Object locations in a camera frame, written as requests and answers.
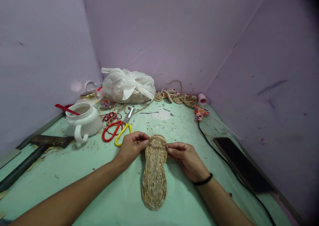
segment hand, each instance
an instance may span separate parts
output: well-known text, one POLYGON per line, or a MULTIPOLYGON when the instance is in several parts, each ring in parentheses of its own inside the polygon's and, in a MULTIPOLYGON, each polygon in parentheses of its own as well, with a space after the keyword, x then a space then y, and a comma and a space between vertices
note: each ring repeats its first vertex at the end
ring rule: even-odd
POLYGON ((139 153, 149 144, 149 136, 143 132, 135 131, 132 134, 125 135, 119 153, 113 161, 119 163, 125 168, 137 158, 139 153))
POLYGON ((167 146, 167 158, 176 160, 191 181, 201 182, 210 176, 208 169, 192 145, 175 142, 169 143, 167 146))

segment scissors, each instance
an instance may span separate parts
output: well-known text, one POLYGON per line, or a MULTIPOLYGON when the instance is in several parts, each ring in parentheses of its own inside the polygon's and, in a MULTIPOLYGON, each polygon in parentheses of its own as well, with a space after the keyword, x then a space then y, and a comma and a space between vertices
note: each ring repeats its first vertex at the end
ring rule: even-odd
POLYGON ((115 145, 116 145, 117 147, 120 147, 121 144, 118 144, 118 143, 117 143, 117 140, 120 138, 120 136, 121 136, 122 133, 126 130, 127 127, 129 127, 130 133, 132 133, 132 126, 131 126, 131 124, 129 124, 128 122, 129 122, 130 118, 132 117, 134 111, 135 111, 135 109, 132 108, 132 109, 130 110, 130 112, 126 115, 124 121, 117 121, 117 122, 114 122, 114 123, 108 125, 108 126, 104 129, 104 131, 103 131, 103 133, 102 133, 102 139, 103 139, 105 142, 111 141, 111 140, 114 138, 114 136, 116 135, 118 129, 120 128, 120 125, 122 125, 123 123, 125 123, 125 127, 124 127, 123 130, 119 133, 119 135, 115 138, 115 145), (113 135, 111 136, 111 138, 110 138, 110 139, 105 139, 105 132, 108 130, 108 128, 110 128, 111 126, 114 126, 114 125, 116 125, 116 124, 118 124, 118 126, 116 127, 115 132, 113 133, 113 135))

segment hammer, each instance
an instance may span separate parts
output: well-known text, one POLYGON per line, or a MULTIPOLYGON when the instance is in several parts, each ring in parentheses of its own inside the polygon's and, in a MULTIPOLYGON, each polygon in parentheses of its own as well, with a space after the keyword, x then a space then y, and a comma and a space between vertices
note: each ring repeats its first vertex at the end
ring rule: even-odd
POLYGON ((51 146, 65 149, 73 140, 73 137, 57 137, 36 135, 30 140, 31 144, 39 147, 31 153, 21 164, 19 164, 6 178, 0 182, 0 192, 7 190, 29 167, 41 157, 51 146))

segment table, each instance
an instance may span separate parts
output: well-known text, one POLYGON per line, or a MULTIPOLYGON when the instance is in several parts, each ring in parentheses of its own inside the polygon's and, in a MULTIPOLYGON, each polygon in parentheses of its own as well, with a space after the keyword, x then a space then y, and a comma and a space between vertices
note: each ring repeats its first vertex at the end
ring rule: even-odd
MULTIPOLYGON (((213 147, 219 151, 213 138, 227 135, 215 129, 213 116, 218 116, 213 109, 210 106, 205 108, 210 111, 210 115, 204 116, 200 127, 213 147)), ((161 102, 154 101, 146 109, 134 114, 130 123, 133 131, 143 131, 149 136, 162 134, 168 142, 181 141, 193 145, 209 171, 227 192, 232 193, 233 200, 247 217, 255 225, 271 225, 261 205, 240 185, 229 167, 207 144, 195 122, 194 111, 190 107, 170 103, 168 99, 161 102)), ((4 218, 17 218, 50 195, 111 161, 119 148, 114 145, 115 138, 111 142, 103 142, 102 131, 103 129, 89 137, 84 145, 73 142, 64 150, 49 151, 43 162, 36 163, 29 172, 24 173, 9 188, 8 194, 0 200, 0 212, 6 214, 4 218)), ((63 117, 43 135, 70 136, 72 133, 73 129, 63 117)), ((236 139, 233 136, 230 138, 240 148, 236 139)), ((27 145, 21 154, 0 170, 0 180, 4 179, 33 150, 33 146, 27 145)), ((194 185, 183 174, 179 165, 169 159, 164 165, 167 179, 166 200, 158 211, 151 211, 145 207, 141 197, 144 167, 145 157, 140 155, 123 174, 95 198, 74 225, 217 225, 194 185)), ((277 225, 290 225, 286 215, 270 194, 258 197, 277 225)))

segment black wristband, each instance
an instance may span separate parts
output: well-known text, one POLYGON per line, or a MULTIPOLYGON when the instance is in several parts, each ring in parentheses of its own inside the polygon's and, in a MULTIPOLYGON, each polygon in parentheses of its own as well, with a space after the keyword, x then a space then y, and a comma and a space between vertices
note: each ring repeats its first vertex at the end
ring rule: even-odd
POLYGON ((204 185, 204 184, 207 184, 208 182, 210 182, 210 180, 212 179, 213 177, 213 174, 210 173, 209 177, 207 179, 205 179, 204 181, 201 181, 201 182, 193 182, 194 185, 196 186, 201 186, 201 185, 204 185))

